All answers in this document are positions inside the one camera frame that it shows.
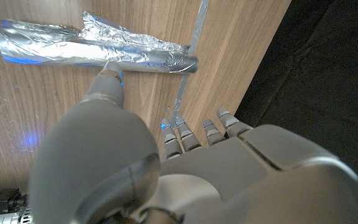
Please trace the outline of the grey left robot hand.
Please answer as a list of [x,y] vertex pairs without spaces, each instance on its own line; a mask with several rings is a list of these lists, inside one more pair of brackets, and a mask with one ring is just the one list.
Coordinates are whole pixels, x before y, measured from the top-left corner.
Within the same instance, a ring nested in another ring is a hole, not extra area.
[[36,223],[358,223],[358,175],[321,146],[224,108],[203,147],[183,118],[158,152],[108,62],[43,141],[30,177]]

